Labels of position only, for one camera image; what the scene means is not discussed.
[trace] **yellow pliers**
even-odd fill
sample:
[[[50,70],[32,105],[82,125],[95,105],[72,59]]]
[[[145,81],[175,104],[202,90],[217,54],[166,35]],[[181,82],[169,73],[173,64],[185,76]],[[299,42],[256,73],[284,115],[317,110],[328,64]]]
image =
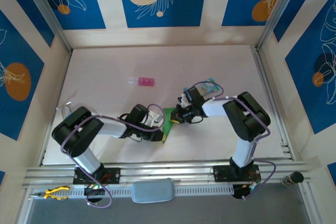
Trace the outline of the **yellow pliers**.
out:
[[[48,189],[46,190],[45,192],[42,192],[42,193],[35,193],[35,194],[31,194],[29,195],[30,197],[35,197],[35,198],[52,198],[52,199],[57,199],[57,200],[65,200],[67,199],[68,197],[65,196],[65,197],[57,197],[55,195],[52,195],[53,193],[57,192],[57,191],[61,191],[61,190],[69,190],[70,187],[68,186],[60,186],[60,187],[57,187],[57,188],[54,188],[54,189]]]

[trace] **white table surface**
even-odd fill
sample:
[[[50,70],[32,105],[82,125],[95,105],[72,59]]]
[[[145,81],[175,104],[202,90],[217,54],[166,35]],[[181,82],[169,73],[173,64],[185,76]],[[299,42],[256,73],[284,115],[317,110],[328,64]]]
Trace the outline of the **white table surface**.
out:
[[[129,76],[155,78],[154,87],[128,84]],[[225,95],[250,92],[271,117],[271,136],[260,141],[255,157],[283,157],[281,136],[269,108],[248,45],[75,49],[59,105],[86,106],[94,113],[120,116],[137,103],[175,107],[184,87],[213,77]],[[57,112],[55,127],[62,120]],[[97,136],[90,145],[103,163],[228,159],[237,143],[228,118],[200,124],[174,124],[164,144]],[[71,164],[51,137],[43,164]]]

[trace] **gray floor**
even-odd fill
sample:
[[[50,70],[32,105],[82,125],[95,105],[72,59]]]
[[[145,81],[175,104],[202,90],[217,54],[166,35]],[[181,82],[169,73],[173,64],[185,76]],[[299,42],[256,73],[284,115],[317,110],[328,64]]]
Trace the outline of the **gray floor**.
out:
[[[247,201],[232,196],[195,196],[136,204],[130,198],[116,198],[110,208],[95,209],[83,199],[39,199],[34,200],[27,223],[298,224],[309,220],[297,186],[268,184]]]

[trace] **small cylinder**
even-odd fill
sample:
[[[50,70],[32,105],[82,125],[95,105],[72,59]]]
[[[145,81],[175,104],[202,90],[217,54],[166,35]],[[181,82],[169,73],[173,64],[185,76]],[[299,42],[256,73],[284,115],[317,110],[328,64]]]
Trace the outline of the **small cylinder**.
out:
[[[291,186],[295,185],[297,183],[301,183],[304,180],[304,176],[300,172],[293,172],[292,174],[289,174],[288,176],[285,176],[281,179],[281,183],[284,186]]]

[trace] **cable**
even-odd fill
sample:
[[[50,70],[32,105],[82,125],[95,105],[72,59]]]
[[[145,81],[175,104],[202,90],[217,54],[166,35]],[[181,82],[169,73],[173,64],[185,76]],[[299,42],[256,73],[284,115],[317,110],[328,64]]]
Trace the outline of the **cable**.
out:
[[[56,110],[61,109],[61,113],[62,113],[62,118],[63,118],[63,120],[64,120],[65,118],[67,118],[68,115],[70,115],[70,114],[72,113],[71,107],[69,106],[71,103],[72,103],[72,102],[69,101],[69,102],[67,102],[66,104],[64,104],[64,105],[61,106],[61,107],[56,107]],[[66,107],[67,107],[68,110],[69,110],[69,113],[68,113],[67,115],[65,115],[65,112],[64,112],[64,109],[65,109]]]
[[[217,83],[214,82],[214,81],[200,81],[200,82],[195,83],[194,85],[192,85],[190,88],[196,86],[197,84],[201,84],[201,83],[212,83],[212,84],[218,86],[218,87],[222,90],[220,94],[215,95],[214,97],[220,97],[222,94],[224,94],[224,89],[223,89],[223,87],[222,87],[221,85],[217,84]]]
[[[108,119],[108,120],[113,120],[113,121],[116,121],[116,122],[124,123],[124,124],[126,124],[126,125],[129,125],[129,126],[131,126],[131,127],[133,127],[133,128],[136,128],[136,129],[138,129],[138,130],[141,130],[141,131],[146,131],[146,132],[154,132],[154,131],[158,131],[158,130],[164,125],[164,122],[165,122],[164,111],[163,111],[163,109],[162,109],[159,105],[154,104],[154,103],[150,104],[147,108],[149,108],[149,107],[151,107],[151,106],[156,106],[156,107],[158,107],[158,108],[161,110],[161,112],[162,112],[162,115],[163,115],[163,122],[161,123],[161,125],[160,125],[159,127],[155,128],[155,129],[152,129],[152,130],[148,130],[148,129],[144,129],[144,128],[138,127],[138,126],[136,126],[136,125],[134,125],[134,124],[131,124],[131,123],[128,123],[128,122],[124,122],[124,121],[122,121],[122,120],[120,120],[120,119],[112,118],[112,117],[110,117],[110,116],[106,116],[106,115],[91,115],[91,116],[89,116],[88,118],[84,119],[80,124],[78,124],[78,125],[74,128],[74,130],[71,131],[71,133],[64,139],[64,141],[63,141],[63,143],[62,143],[62,145],[61,145],[61,152],[64,153],[64,154],[66,154],[66,155],[68,155],[68,153],[67,153],[67,152],[65,151],[65,149],[64,149],[64,146],[67,144],[67,142],[70,140],[70,138],[71,138],[71,137],[72,137],[72,136],[79,130],[79,128],[81,128],[86,122],[90,121],[90,120],[93,119],[93,118],[104,118],[104,119]],[[79,164],[73,157],[71,157],[70,155],[68,155],[68,156],[69,156],[69,158],[75,163],[75,165],[76,165],[77,167],[79,167],[79,169],[81,169],[81,171],[82,171],[86,176],[88,176],[88,177],[89,177],[92,181],[94,181],[96,184],[100,185],[100,186],[104,189],[104,191],[109,195],[109,198],[110,198],[110,202],[109,202],[107,205],[105,205],[105,206],[97,206],[97,205],[92,204],[92,203],[89,201],[89,195],[87,195],[87,197],[85,198],[87,204],[88,204],[89,206],[91,206],[91,207],[96,207],[96,208],[108,208],[109,206],[111,206],[111,205],[112,205],[112,195],[111,195],[111,193],[107,190],[107,188],[106,188],[102,183],[100,183],[97,179],[95,179],[90,173],[88,173],[83,167],[81,167],[80,164]]]
[[[246,104],[245,103],[243,103],[240,99],[238,99],[238,98],[236,98],[236,97],[225,97],[225,98],[215,98],[215,101],[225,101],[225,100],[235,100],[235,101],[237,101],[238,103],[240,103],[240,105],[242,105],[257,121],[258,121],[258,123],[260,123],[261,125],[262,125],[262,127],[264,127],[264,129],[267,131],[267,133],[265,134],[265,135],[261,135],[261,136],[259,136],[256,140],[255,140],[255,143],[254,143],[254,145],[253,145],[253,147],[252,147],[252,150],[251,150],[251,154],[250,154],[250,156],[251,157],[253,157],[253,155],[254,155],[254,152],[255,152],[255,150],[256,150],[256,147],[257,147],[257,144],[258,144],[258,142],[261,140],[261,139],[263,139],[263,138],[265,138],[265,137],[267,137],[267,136],[269,136],[270,134],[271,134],[271,131],[269,130],[269,128],[266,126],[266,124],[265,123],[263,123],[263,121],[248,107],[248,106],[246,106]]]
[[[138,143],[142,142],[142,137],[140,138],[140,140],[136,140],[136,139],[132,138],[131,136],[129,136],[129,138],[130,138],[131,140],[133,140],[133,141],[138,142]]]
[[[123,120],[123,117],[125,117],[126,115],[129,115],[128,113],[124,113],[122,114],[120,117],[118,117],[119,119]]]
[[[215,98],[215,101],[225,101],[225,100],[235,100],[237,101],[241,106],[243,106],[257,121],[258,123],[260,123],[262,125],[262,127],[264,127],[264,129],[267,131],[267,133],[265,135],[261,135],[258,138],[256,138],[255,143],[252,147],[251,153],[250,153],[250,157],[252,159],[254,159],[257,162],[262,162],[262,163],[267,163],[267,164],[272,164],[274,166],[273,171],[271,172],[271,174],[253,191],[251,191],[251,193],[249,195],[247,195],[246,197],[242,197],[243,200],[246,200],[247,198],[249,198],[251,195],[253,195],[256,191],[260,190],[264,184],[269,181],[269,179],[273,176],[273,174],[275,173],[276,169],[277,169],[277,165],[275,163],[273,163],[272,161],[264,161],[262,159],[258,159],[258,158],[253,158],[254,152],[256,150],[257,144],[258,142],[269,136],[271,134],[271,131],[269,130],[269,128],[266,126],[265,123],[263,123],[263,121],[245,104],[243,103],[240,99],[236,98],[236,97],[228,97],[226,96],[225,98]]]
[[[197,121],[197,122],[191,122],[190,124],[196,124],[196,123],[201,123],[204,120],[204,118],[202,118],[201,120]]]
[[[247,195],[246,197],[243,196],[242,197],[243,200],[246,200],[247,198],[249,198],[253,194],[255,194],[256,191],[260,190],[266,184],[266,182],[269,181],[269,179],[273,176],[273,174],[275,173],[275,171],[277,169],[277,165],[274,162],[272,162],[272,161],[262,160],[260,158],[255,158],[254,160],[257,161],[257,162],[262,162],[262,163],[267,163],[267,164],[273,165],[273,171],[271,172],[271,174],[259,186],[257,186],[256,189],[252,190],[249,195]]]

